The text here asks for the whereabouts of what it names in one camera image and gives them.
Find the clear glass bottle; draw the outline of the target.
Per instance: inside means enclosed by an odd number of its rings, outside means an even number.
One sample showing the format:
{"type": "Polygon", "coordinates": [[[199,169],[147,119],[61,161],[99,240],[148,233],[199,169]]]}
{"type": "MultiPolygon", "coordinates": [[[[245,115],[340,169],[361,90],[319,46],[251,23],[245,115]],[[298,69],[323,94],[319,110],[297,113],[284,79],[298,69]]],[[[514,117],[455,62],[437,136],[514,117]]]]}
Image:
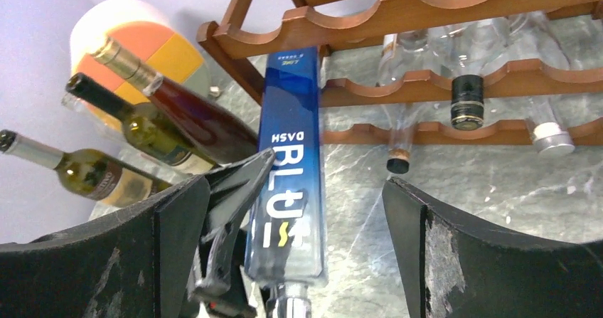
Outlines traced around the clear glass bottle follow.
{"type": "Polygon", "coordinates": [[[64,93],[61,105],[86,117],[102,137],[120,143],[126,142],[122,134],[121,123],[102,110],[68,92],[64,93]]]}

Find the gold foil wine bottle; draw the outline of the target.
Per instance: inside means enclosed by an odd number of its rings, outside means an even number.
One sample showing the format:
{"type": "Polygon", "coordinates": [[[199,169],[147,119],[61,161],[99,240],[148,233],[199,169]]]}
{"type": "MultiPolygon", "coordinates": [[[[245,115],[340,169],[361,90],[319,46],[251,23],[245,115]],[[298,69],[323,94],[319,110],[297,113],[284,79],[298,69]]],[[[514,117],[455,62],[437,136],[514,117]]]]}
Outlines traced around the gold foil wine bottle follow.
{"type": "Polygon", "coordinates": [[[234,163],[258,151],[257,133],[239,117],[160,73],[112,37],[96,38],[86,53],[139,90],[213,161],[234,163]]]}

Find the white orange yellow cylinder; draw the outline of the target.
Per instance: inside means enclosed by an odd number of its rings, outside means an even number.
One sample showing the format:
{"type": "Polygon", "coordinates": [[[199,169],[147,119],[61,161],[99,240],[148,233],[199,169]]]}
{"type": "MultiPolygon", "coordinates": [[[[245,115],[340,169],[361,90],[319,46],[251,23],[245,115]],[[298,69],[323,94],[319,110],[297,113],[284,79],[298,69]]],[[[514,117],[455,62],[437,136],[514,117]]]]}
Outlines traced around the white orange yellow cylinder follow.
{"type": "Polygon", "coordinates": [[[210,94],[211,77],[197,48],[172,28],[167,17],[140,0],[106,0],[87,11],[70,34],[71,73],[84,73],[133,105],[147,99],[85,52],[90,38],[105,33],[168,78],[201,97],[210,94]]]}

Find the middle rack dark-cap bottle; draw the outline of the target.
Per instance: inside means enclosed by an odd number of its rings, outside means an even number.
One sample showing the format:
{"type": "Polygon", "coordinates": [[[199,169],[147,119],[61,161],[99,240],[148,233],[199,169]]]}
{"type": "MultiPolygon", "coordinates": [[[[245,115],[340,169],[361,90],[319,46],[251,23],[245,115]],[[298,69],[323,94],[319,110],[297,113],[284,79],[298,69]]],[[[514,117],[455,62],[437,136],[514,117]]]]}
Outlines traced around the middle rack dark-cap bottle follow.
{"type": "Polygon", "coordinates": [[[504,52],[508,20],[495,17],[428,30],[435,59],[451,72],[450,122],[471,131],[484,124],[484,68],[504,52]]]}

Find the dark green wine bottle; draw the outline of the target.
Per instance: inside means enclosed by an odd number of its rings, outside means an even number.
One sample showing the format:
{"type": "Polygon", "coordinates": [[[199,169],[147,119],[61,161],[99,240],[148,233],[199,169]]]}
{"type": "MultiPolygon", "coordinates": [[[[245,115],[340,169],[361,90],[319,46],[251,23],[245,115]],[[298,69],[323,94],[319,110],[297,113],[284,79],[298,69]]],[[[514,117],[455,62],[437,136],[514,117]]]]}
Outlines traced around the dark green wine bottle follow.
{"type": "Polygon", "coordinates": [[[84,73],[74,74],[65,90],[118,120],[130,145],[173,169],[202,174],[216,166],[150,102],[133,105],[84,73]]]}

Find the dark bottle brown label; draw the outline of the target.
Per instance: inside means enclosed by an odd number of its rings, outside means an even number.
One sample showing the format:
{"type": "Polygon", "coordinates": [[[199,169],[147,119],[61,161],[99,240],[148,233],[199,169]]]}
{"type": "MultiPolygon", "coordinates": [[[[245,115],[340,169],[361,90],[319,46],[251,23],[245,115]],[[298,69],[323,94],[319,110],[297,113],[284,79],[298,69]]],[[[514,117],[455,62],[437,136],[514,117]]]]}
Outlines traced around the dark bottle brown label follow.
{"type": "Polygon", "coordinates": [[[64,152],[17,132],[1,130],[1,153],[53,170],[69,192],[125,208],[171,184],[96,149],[64,152]]]}

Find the brown wooden wine rack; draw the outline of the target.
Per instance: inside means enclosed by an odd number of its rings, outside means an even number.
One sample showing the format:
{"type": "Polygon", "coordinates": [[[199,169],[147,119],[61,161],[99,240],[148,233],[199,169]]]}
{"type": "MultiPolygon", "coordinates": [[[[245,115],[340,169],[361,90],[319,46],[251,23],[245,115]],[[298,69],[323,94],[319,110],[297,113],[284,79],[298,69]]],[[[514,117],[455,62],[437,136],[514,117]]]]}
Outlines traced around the brown wooden wine rack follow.
{"type": "MultiPolygon", "coordinates": [[[[222,22],[202,24],[198,43],[261,104],[264,78],[247,57],[276,51],[326,46],[326,54],[376,46],[383,35],[490,17],[551,10],[553,18],[593,13],[601,16],[602,0],[378,0],[368,10],[347,17],[330,17],[315,11],[340,0],[292,0],[297,6],[284,13],[282,25],[270,33],[241,29],[252,0],[231,0],[222,22]]],[[[347,79],[328,80],[324,107],[379,105],[399,102],[450,100],[450,80],[428,70],[412,71],[402,81],[375,88],[347,79]]],[[[505,64],[486,76],[484,97],[602,92],[602,68],[558,70],[536,59],[505,64]]],[[[459,131],[439,122],[422,122],[415,144],[529,145],[523,120],[501,120],[474,131],[459,131]]],[[[325,144],[387,144],[389,133],[371,124],[355,124],[341,132],[324,132],[325,144]]]]}

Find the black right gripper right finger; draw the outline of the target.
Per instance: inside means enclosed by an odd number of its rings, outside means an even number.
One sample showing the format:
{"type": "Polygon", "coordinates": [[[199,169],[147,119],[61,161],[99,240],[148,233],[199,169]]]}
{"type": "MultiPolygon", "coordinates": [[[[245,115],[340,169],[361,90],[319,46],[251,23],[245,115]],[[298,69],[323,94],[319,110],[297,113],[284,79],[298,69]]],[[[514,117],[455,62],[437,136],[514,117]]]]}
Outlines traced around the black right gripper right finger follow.
{"type": "Polygon", "coordinates": [[[601,317],[602,242],[504,228],[388,179],[385,217],[411,317],[601,317]]]}

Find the blue label clear bottle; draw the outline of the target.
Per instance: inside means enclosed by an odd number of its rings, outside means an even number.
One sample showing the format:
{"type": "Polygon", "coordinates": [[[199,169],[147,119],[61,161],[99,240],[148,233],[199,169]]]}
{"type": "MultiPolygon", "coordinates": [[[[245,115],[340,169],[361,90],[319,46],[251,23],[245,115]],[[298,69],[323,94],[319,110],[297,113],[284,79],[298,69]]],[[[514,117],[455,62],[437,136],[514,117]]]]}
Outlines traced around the blue label clear bottle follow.
{"type": "Polygon", "coordinates": [[[328,282],[320,97],[318,48],[268,55],[259,147],[275,159],[250,213],[245,255],[267,317],[310,317],[309,288],[328,282]]]}

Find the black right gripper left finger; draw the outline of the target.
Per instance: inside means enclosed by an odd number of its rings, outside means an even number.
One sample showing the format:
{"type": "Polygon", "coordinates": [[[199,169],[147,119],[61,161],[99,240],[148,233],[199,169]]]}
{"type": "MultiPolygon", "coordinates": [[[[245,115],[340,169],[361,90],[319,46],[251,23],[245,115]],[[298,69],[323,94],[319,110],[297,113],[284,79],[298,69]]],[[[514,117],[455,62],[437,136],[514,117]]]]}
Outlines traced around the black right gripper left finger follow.
{"type": "Polygon", "coordinates": [[[197,176],[30,243],[1,246],[2,317],[177,317],[208,208],[197,176]]]}

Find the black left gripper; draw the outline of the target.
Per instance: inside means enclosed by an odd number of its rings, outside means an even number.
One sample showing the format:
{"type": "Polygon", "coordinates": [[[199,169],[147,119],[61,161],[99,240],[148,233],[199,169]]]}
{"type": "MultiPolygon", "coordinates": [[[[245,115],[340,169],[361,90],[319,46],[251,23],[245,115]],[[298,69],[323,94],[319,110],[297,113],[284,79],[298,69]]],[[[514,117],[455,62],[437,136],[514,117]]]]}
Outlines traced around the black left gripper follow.
{"type": "Polygon", "coordinates": [[[274,158],[268,148],[204,174],[210,185],[208,209],[179,317],[197,317],[201,312],[210,317],[258,316],[243,281],[247,232],[241,225],[274,158]]]}

